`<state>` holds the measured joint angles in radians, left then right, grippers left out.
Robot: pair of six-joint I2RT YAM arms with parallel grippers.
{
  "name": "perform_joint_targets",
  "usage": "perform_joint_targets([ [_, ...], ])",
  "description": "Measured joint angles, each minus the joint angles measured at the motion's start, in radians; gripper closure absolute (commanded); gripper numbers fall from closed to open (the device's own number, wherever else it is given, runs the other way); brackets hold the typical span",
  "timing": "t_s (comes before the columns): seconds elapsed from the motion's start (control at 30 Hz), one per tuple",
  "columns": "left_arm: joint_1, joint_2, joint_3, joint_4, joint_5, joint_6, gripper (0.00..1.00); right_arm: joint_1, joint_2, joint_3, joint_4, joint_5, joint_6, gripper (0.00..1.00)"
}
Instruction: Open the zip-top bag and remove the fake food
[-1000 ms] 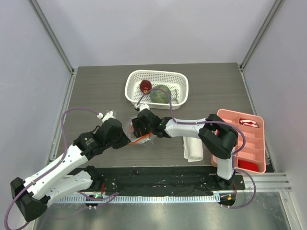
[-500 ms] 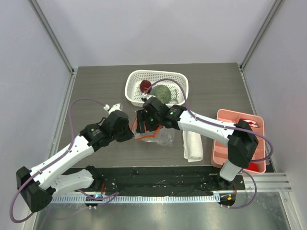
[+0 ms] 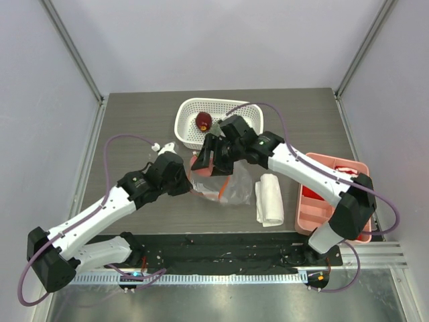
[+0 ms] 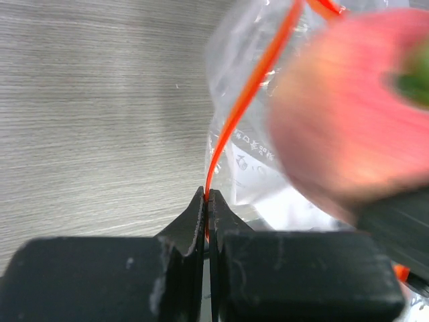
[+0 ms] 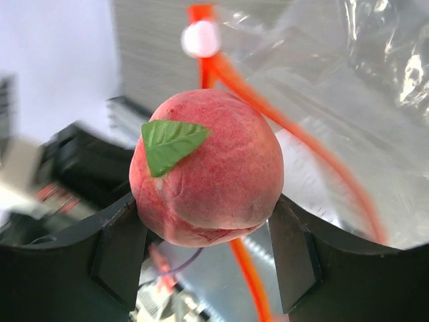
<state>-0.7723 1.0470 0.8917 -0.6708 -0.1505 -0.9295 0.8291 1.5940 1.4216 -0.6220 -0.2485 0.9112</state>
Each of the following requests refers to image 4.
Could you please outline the red fake tomato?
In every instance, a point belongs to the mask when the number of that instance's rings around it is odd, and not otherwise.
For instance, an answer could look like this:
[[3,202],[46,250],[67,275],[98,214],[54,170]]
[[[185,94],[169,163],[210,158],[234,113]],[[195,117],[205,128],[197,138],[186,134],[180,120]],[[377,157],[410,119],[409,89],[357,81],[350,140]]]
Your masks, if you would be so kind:
[[269,130],[296,190],[348,223],[354,207],[428,182],[428,112],[394,89],[428,12],[348,15],[319,31],[278,77]]

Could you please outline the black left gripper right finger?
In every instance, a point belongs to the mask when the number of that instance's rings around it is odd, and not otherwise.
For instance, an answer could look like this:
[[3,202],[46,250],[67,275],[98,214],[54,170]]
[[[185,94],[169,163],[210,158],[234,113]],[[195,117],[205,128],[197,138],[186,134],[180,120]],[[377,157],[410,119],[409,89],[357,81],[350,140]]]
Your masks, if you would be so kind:
[[255,231],[208,197],[213,321],[393,321],[405,298],[366,233]]

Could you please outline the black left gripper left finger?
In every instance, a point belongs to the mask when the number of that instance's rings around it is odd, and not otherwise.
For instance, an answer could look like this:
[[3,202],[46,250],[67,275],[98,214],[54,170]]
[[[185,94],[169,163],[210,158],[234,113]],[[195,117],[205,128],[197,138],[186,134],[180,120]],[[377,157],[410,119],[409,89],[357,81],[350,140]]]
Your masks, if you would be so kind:
[[197,321],[204,190],[153,237],[44,237],[1,277],[2,321]]

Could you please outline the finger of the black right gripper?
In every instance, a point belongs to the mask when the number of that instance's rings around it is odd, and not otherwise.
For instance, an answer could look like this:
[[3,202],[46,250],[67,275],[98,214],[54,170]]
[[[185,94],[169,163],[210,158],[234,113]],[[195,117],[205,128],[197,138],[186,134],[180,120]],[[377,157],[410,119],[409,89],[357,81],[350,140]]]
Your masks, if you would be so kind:
[[428,280],[428,188],[361,205],[356,228],[379,242],[387,255],[411,273]]

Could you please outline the clear zip top bag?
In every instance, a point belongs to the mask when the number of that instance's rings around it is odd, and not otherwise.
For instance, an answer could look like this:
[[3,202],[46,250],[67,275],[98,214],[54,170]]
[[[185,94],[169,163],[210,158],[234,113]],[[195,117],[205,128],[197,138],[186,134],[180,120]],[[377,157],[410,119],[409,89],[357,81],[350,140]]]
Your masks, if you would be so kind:
[[[211,36],[207,81],[214,103],[209,129],[206,188],[249,207],[267,229],[335,230],[352,223],[321,210],[294,188],[277,157],[269,109],[277,80],[289,60],[335,19],[388,9],[408,1],[239,1]],[[428,112],[428,35],[403,59],[394,89]]]

